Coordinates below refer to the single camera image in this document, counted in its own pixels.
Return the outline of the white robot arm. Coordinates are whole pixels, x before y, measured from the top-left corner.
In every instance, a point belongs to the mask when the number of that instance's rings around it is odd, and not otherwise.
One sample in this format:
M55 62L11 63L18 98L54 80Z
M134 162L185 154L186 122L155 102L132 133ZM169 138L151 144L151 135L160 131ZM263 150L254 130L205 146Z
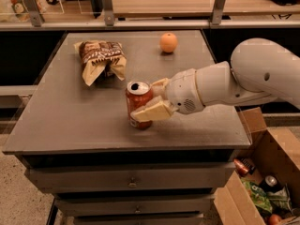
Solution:
M152 88L153 98L130 113L138 122L217 104L251 106L279 99L300 108L300 57L272 40L250 38L234 48L230 61L180 71Z

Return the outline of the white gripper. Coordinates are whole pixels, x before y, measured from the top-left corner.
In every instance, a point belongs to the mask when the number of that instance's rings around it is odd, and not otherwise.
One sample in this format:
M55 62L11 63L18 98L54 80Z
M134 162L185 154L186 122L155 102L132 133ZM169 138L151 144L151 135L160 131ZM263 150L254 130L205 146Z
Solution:
M172 78L163 78L151 84L154 97L168 100L151 100L130 113L138 122L169 119L176 111L181 114L201 112L204 109L196 83L194 68L181 71Z

